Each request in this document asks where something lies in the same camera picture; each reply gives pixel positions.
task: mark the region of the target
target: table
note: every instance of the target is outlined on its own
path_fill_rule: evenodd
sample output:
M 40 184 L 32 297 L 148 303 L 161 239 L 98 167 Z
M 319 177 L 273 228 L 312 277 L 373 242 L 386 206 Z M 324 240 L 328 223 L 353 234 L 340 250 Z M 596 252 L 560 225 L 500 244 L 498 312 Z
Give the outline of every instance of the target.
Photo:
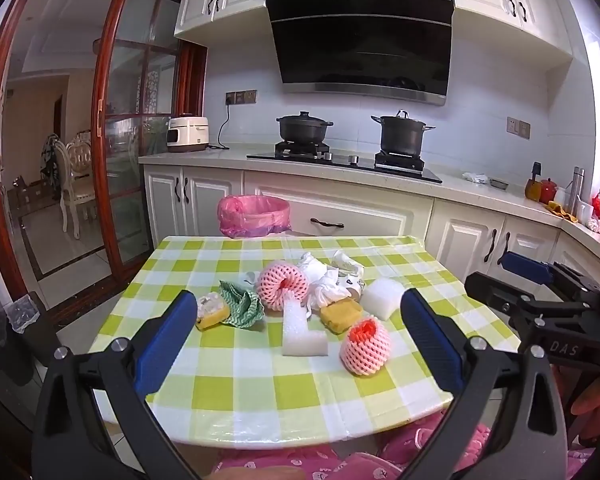
M 217 290 L 219 280 L 240 282 L 273 260 L 297 262 L 311 251 L 329 262 L 339 249 L 365 266 L 365 282 L 385 276 L 414 286 L 467 336 L 483 336 L 502 350 L 518 347 L 511 330 L 468 298 L 462 283 L 415 238 L 168 237 L 123 293 L 91 351 L 119 336 L 131 338 L 183 288 L 200 296 Z M 327 357 L 301 358 L 281 355 L 281 317 L 267 316 L 252 330 L 194 328 L 164 384 L 146 401 L 172 440 L 239 449 L 336 442 L 400 426 L 448 405 L 451 395 L 436 386 L 399 312 L 384 325 L 392 354 L 370 378 L 354 377 L 340 363 L 344 334 L 327 331 Z M 323 328 L 317 316 L 310 327 Z M 96 392 L 96 398 L 103 418 L 114 422 L 106 396 Z

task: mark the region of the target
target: pink trash bag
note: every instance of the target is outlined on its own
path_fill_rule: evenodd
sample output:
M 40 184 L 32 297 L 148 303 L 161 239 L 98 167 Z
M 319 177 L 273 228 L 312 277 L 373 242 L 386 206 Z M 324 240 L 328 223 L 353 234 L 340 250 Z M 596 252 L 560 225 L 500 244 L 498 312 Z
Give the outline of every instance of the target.
M 289 202 L 274 196 L 225 196 L 218 203 L 220 232 L 229 238 L 253 238 L 291 229 Z

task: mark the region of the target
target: metal screw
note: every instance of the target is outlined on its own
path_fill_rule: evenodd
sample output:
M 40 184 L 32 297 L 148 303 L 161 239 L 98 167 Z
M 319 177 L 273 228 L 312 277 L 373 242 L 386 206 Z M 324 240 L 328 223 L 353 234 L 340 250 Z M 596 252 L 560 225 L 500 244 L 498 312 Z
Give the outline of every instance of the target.
M 129 345 L 129 339 L 126 337 L 119 337 L 114 339 L 111 343 L 111 349 L 114 352 L 122 352 Z
M 481 337 L 472 337 L 469 339 L 469 344 L 474 350 L 486 350 L 487 341 Z
M 531 347 L 531 355 L 533 357 L 537 357 L 538 359 L 542 359 L 544 357 L 544 350 L 541 346 L 533 345 Z
M 54 357 L 58 360 L 64 359 L 68 353 L 69 351 L 66 349 L 66 346 L 59 346 L 54 352 Z

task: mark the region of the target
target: black range hood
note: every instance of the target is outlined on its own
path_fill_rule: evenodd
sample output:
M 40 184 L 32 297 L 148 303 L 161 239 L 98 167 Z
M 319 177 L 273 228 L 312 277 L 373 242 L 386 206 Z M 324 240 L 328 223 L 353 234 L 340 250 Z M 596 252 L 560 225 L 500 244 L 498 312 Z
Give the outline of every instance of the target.
M 443 105 L 453 0 L 267 0 L 285 91 Z

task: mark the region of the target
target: sliding glass door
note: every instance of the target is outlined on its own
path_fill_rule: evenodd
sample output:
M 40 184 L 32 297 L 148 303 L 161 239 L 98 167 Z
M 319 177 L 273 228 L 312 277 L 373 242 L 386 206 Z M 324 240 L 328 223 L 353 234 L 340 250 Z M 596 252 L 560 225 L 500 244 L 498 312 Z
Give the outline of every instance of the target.
M 96 197 L 118 277 L 151 250 L 138 157 L 166 151 L 175 95 L 178 0 L 113 0 L 98 52 L 93 134 Z

